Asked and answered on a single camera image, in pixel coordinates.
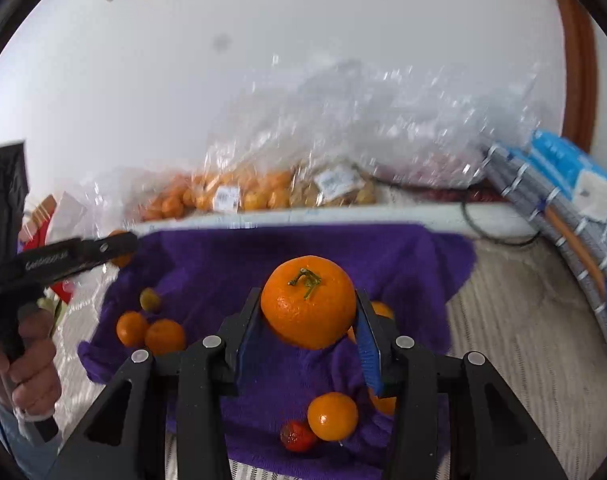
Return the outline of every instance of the large orange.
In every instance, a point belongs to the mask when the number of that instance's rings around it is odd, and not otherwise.
[[[171,319],[152,323],[144,341],[154,356],[186,349],[186,334],[181,325]]]
[[[144,345],[148,322],[139,312],[125,312],[117,320],[117,337],[127,348]]]
[[[288,343],[320,350],[338,341],[357,311],[355,289],[346,272],[318,256],[281,264],[261,293],[270,327]]]
[[[392,308],[390,308],[385,303],[382,303],[381,301],[373,301],[372,305],[373,305],[373,310],[375,311],[375,314],[378,314],[379,316],[386,316],[386,317],[389,317],[390,319],[394,319],[394,312],[392,311]],[[350,327],[347,330],[347,338],[350,339],[353,343],[357,342],[355,339],[355,332],[354,332],[354,330],[352,330],[352,327]]]
[[[368,388],[368,397],[370,397],[370,401],[378,412],[382,412],[388,416],[394,416],[394,410],[397,407],[397,397],[380,399],[375,395],[372,388]]]
[[[339,392],[314,399],[308,406],[308,424],[322,440],[344,440],[352,435],[359,421],[355,401]]]

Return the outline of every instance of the wooden door frame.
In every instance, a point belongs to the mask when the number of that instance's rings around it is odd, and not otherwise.
[[[599,68],[592,18],[578,0],[557,0],[566,55],[566,106],[561,135],[586,153],[595,132]]]

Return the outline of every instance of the price label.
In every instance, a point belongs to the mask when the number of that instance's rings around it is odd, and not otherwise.
[[[336,166],[322,171],[314,178],[314,183],[321,191],[324,201],[327,202],[365,186],[359,173],[346,166]]]
[[[237,213],[240,190],[234,186],[219,186],[213,198],[213,210],[219,213]]]

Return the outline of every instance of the blue package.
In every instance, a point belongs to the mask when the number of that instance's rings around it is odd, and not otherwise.
[[[568,139],[550,132],[535,131],[531,139],[530,162],[564,195],[573,199],[582,171],[590,171],[607,181],[606,171]]]
[[[515,148],[509,152],[558,187],[580,214],[607,221],[607,172],[568,139],[535,131],[528,153]]]

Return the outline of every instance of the hand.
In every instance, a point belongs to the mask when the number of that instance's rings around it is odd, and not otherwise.
[[[53,363],[55,345],[49,338],[53,316],[47,310],[26,317],[19,326],[26,352],[13,364],[0,347],[0,402],[8,409],[12,404],[29,415],[47,415],[62,394],[59,375]],[[18,386],[8,398],[1,374],[7,374]]]

